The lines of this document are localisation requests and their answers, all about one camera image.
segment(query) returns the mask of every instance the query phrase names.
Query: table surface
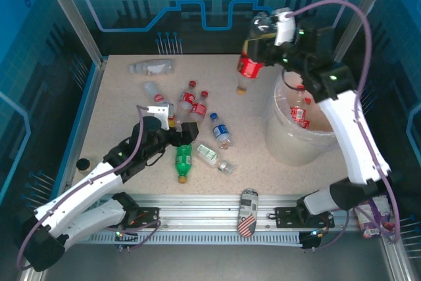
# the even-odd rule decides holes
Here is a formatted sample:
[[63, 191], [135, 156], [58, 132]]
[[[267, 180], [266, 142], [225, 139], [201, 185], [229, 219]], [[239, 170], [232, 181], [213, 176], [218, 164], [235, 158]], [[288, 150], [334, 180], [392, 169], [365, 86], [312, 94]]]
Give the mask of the table surface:
[[[130, 64], [158, 58], [174, 59], [174, 73], [144, 76], [129, 72]], [[245, 188], [255, 188], [259, 194], [306, 194], [346, 178], [347, 169], [339, 148], [300, 167], [283, 165], [269, 154], [264, 142], [264, 116], [280, 68], [263, 69], [259, 79], [240, 96], [235, 92], [237, 60], [237, 55], [111, 55], [81, 157], [99, 163], [111, 148], [130, 136], [138, 121], [136, 105], [151, 104], [142, 91], [143, 82], [155, 81], [175, 103], [189, 80], [196, 80], [197, 92], [209, 92], [207, 114], [217, 112], [232, 134], [234, 146], [220, 150], [220, 154], [236, 166], [234, 173], [226, 176], [194, 159], [188, 182], [179, 184], [174, 168], [175, 148], [170, 146], [157, 164], [147, 167], [114, 192], [237, 195]], [[217, 148], [208, 115], [198, 140]], [[73, 184], [82, 178], [76, 171]]]

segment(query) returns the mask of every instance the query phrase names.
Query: bucket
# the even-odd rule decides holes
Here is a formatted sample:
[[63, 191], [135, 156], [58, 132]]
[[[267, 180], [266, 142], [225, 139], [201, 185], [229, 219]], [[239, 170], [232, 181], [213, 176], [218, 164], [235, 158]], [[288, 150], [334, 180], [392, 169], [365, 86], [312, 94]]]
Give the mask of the bucket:
[[[288, 72], [285, 74], [285, 81], [296, 87], [301, 84], [301, 77]], [[297, 92], [289, 89], [282, 80], [282, 75], [279, 75], [274, 94], [270, 96], [268, 103], [265, 131], [266, 146], [270, 154], [277, 161], [289, 166], [307, 165], [337, 146], [328, 119], [309, 92], [305, 92], [305, 97], [311, 100], [306, 112], [306, 119], [310, 120], [309, 129], [300, 127], [292, 119], [289, 104], [296, 96]]]

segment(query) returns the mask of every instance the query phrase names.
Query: robotic arm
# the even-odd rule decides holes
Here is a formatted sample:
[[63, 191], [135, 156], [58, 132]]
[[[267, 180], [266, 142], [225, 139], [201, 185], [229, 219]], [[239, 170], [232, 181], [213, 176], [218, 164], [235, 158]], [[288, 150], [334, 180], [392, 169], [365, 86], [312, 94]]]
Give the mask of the robotic arm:
[[[54, 265], [77, 241], [103, 228], [117, 225], [120, 230], [125, 230], [139, 226], [133, 223], [144, 211], [125, 192], [116, 193], [106, 203], [84, 211], [101, 196], [121, 186], [146, 166], [153, 165], [164, 155], [168, 145], [187, 145], [197, 137], [199, 131], [195, 122], [183, 123], [182, 131], [177, 132], [168, 127], [167, 115], [162, 116], [162, 112], [168, 113], [167, 108], [149, 107], [149, 110], [152, 108], [161, 108], [157, 117], [162, 122], [154, 116], [143, 118], [139, 149], [126, 166], [101, 176], [122, 165], [132, 155], [140, 135], [139, 123], [133, 127], [132, 135], [112, 148], [103, 162], [82, 181], [34, 211], [23, 209], [17, 213], [14, 242], [18, 247], [24, 247], [23, 255], [36, 271]], [[158, 159], [148, 165], [147, 161], [158, 154]], [[157, 220], [158, 210], [153, 213], [152, 219]]]
[[[357, 85], [349, 68], [332, 58], [333, 28], [306, 18], [296, 26], [294, 17], [288, 16], [291, 13], [291, 9], [284, 8], [270, 16], [259, 13], [252, 19], [238, 70], [242, 75], [240, 78], [256, 78], [262, 66], [280, 64], [284, 72], [298, 73], [305, 89], [319, 104], [335, 132], [345, 157], [348, 179], [298, 200], [296, 211], [301, 224], [305, 224], [320, 213], [333, 209], [348, 210], [379, 194], [381, 177], [367, 142], [385, 175], [390, 173], [390, 168], [378, 151], [360, 103], [357, 106], [360, 124], [357, 124], [354, 108]], [[247, 80], [240, 81], [239, 86], [244, 86]]]

